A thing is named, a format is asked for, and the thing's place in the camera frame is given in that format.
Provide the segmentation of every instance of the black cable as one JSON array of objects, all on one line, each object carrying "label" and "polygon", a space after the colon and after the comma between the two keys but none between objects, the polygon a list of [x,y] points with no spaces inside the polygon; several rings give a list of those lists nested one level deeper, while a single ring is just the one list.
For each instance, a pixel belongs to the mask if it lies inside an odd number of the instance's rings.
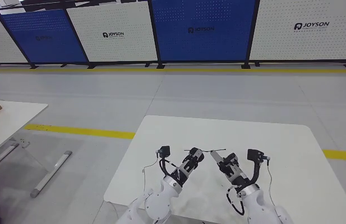
[{"label": "black cable", "polygon": [[204,151],[204,150],[201,150],[202,152],[213,152],[213,151],[223,151],[223,150],[210,150],[210,151]]},{"label": "black cable", "polygon": [[234,203],[231,201],[231,199],[230,199],[230,197],[229,197],[229,192],[230,192],[230,190],[232,189],[232,187],[230,187],[229,189],[228,189],[228,191],[227,191],[227,198],[228,198],[228,201],[229,201],[229,203],[233,206],[233,208],[235,209],[235,211],[239,214],[239,215],[241,215],[241,216],[243,216],[244,214],[245,214],[245,209],[244,209],[244,204],[242,203],[242,201],[240,201],[240,205],[241,205],[241,212],[235,207],[235,205],[234,205]]},{"label": "black cable", "polygon": [[165,167],[165,159],[161,159],[159,160],[159,166],[162,170],[162,172],[166,175],[166,176],[169,176],[169,173],[167,172],[167,168]]}]

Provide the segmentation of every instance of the pegboard panel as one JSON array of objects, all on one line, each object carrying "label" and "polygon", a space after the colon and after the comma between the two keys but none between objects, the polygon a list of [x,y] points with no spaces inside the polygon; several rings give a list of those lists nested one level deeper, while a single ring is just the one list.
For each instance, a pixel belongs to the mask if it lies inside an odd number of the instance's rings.
[{"label": "pegboard panel", "polygon": [[33,62],[85,62],[63,10],[2,15],[14,37]]},{"label": "pegboard panel", "polygon": [[157,60],[147,2],[67,11],[89,61]]},{"label": "pegboard panel", "polygon": [[15,42],[0,22],[0,63],[27,63]]},{"label": "pegboard panel", "polygon": [[346,0],[261,0],[250,60],[346,59]]},{"label": "pegboard panel", "polygon": [[162,60],[245,60],[255,0],[152,0]]}]

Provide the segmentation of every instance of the black metal frame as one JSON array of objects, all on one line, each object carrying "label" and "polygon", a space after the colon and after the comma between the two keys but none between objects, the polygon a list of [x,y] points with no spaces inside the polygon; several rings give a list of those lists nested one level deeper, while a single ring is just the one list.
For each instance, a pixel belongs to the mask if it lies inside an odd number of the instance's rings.
[{"label": "black metal frame", "polygon": [[260,67],[260,63],[346,63],[346,59],[317,59],[317,60],[249,60]]},{"label": "black metal frame", "polygon": [[260,6],[260,0],[255,0],[255,5],[253,7],[253,13],[252,13],[252,21],[251,21],[251,27],[250,27],[249,41],[247,43],[245,62],[243,65],[241,65],[242,69],[250,69],[249,61],[250,61],[253,35],[255,33],[257,14],[259,13],[259,6]]},{"label": "black metal frame", "polygon": [[148,8],[149,8],[149,15],[150,15],[150,21],[151,21],[151,28],[153,31],[153,37],[154,37],[154,44],[155,44],[155,51],[156,51],[156,58],[158,59],[158,66],[157,69],[164,69],[165,65],[163,65],[162,59],[160,57],[160,49],[159,49],[159,43],[158,43],[158,35],[156,33],[156,26],[155,26],[155,19],[154,19],[154,13],[153,13],[153,4],[151,0],[148,1]]},{"label": "black metal frame", "polygon": [[248,40],[248,49],[246,53],[245,60],[162,60],[160,57],[160,49],[159,49],[159,42],[158,42],[158,35],[156,32],[156,25],[155,25],[155,19],[154,19],[154,13],[153,13],[153,4],[152,0],[147,0],[148,7],[149,7],[149,14],[150,14],[150,20],[151,20],[151,27],[153,30],[153,37],[154,37],[154,43],[155,43],[155,50],[156,50],[156,56],[157,60],[150,60],[150,61],[119,61],[119,62],[91,62],[89,61],[87,54],[84,50],[84,47],[79,39],[79,36],[76,32],[76,29],[71,21],[71,18],[69,17],[69,14],[67,12],[66,3],[68,2],[91,2],[93,0],[76,0],[76,1],[64,1],[59,0],[60,2],[49,2],[49,3],[41,3],[41,4],[29,4],[24,6],[13,6],[13,7],[6,7],[6,8],[0,8],[0,10],[8,10],[8,9],[14,9],[14,8],[24,8],[29,6],[37,6],[37,5],[51,5],[51,4],[58,4],[63,10],[64,14],[67,16],[67,19],[72,27],[73,33],[79,43],[79,46],[84,54],[84,57],[86,59],[86,62],[31,62],[28,56],[23,51],[23,48],[19,45],[15,37],[13,36],[12,32],[10,32],[9,28],[7,27],[6,23],[2,19],[1,13],[0,13],[0,22],[12,38],[12,40],[15,42],[23,56],[26,58],[27,63],[0,63],[1,64],[29,64],[31,66],[31,69],[37,68],[36,64],[61,64],[61,67],[66,66],[67,64],[77,64],[77,65],[88,65],[88,69],[93,69],[96,66],[105,66],[105,65],[118,65],[118,64],[145,64],[145,67],[148,67],[152,63],[157,63],[157,69],[163,69],[165,67],[164,64],[167,63],[244,63],[241,65],[241,68],[243,69],[249,69],[250,65],[249,63],[255,63],[255,66],[259,67],[260,63],[309,63],[309,62],[336,62],[336,63],[346,63],[346,59],[336,60],[336,59],[321,59],[321,60],[250,60],[250,54],[251,54],[251,48],[252,48],[252,42],[253,42],[253,36],[255,33],[255,27],[256,27],[256,21],[257,21],[257,15],[259,12],[259,6],[260,6],[260,0],[255,0],[255,5],[253,9],[253,18],[251,22],[251,28],[250,28],[250,34],[249,34],[249,40]]},{"label": "black metal frame", "polygon": [[259,10],[259,5],[260,5],[260,0],[255,0],[255,5],[254,5],[254,11],[253,11],[253,18],[251,21],[251,28],[250,28],[250,34],[249,34],[249,41],[248,41],[248,49],[247,49],[247,54],[246,58],[244,60],[161,60],[160,57],[160,50],[159,50],[159,43],[158,43],[158,35],[156,33],[156,26],[155,26],[155,20],[154,20],[154,13],[153,13],[153,4],[152,0],[147,0],[148,1],[148,6],[149,6],[149,14],[150,14],[150,19],[151,19],[151,26],[153,28],[153,36],[154,36],[154,41],[155,41],[155,48],[156,48],[156,55],[158,57],[158,66],[157,68],[164,68],[165,65],[163,64],[171,64],[171,63],[244,63],[248,65],[248,57],[250,56],[250,51],[251,51],[251,45],[252,45],[252,39],[253,39],[253,32],[255,30],[255,25],[256,25],[256,19],[257,19],[257,12]]},{"label": "black metal frame", "polygon": [[31,66],[31,69],[36,69],[38,66],[36,66],[35,64],[33,64],[30,59],[28,58],[28,56],[26,55],[26,53],[23,51],[23,48],[21,47],[21,45],[18,43],[18,41],[16,40],[16,38],[14,37],[13,33],[9,30],[9,28],[7,27],[7,24],[5,23],[5,21],[2,18],[2,15],[0,13],[0,22],[3,25],[4,29],[6,29],[6,31],[8,32],[9,36],[12,38],[13,42],[15,42],[15,44],[17,45],[17,47],[19,48],[19,50],[21,51],[21,53],[23,54],[23,56],[26,58],[27,63]]}]

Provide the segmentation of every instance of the white pegboard panel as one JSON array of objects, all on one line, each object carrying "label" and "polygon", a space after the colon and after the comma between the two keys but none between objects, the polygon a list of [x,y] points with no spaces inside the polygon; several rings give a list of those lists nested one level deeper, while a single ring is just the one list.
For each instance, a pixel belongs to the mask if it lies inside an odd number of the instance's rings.
[{"label": "white pegboard panel", "polygon": [[27,63],[15,42],[0,22],[0,63]]},{"label": "white pegboard panel", "polygon": [[147,2],[70,8],[67,11],[89,61],[157,60]]},{"label": "white pegboard panel", "polygon": [[261,0],[250,60],[315,59],[346,59],[346,0]]}]

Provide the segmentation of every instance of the blue pegboard panel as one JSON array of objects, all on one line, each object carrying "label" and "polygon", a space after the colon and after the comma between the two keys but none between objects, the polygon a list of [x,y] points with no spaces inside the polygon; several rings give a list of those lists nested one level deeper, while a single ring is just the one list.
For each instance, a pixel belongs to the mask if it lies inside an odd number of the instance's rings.
[{"label": "blue pegboard panel", "polygon": [[63,10],[2,17],[31,62],[86,62]]},{"label": "blue pegboard panel", "polygon": [[162,60],[245,60],[255,0],[152,0]]}]

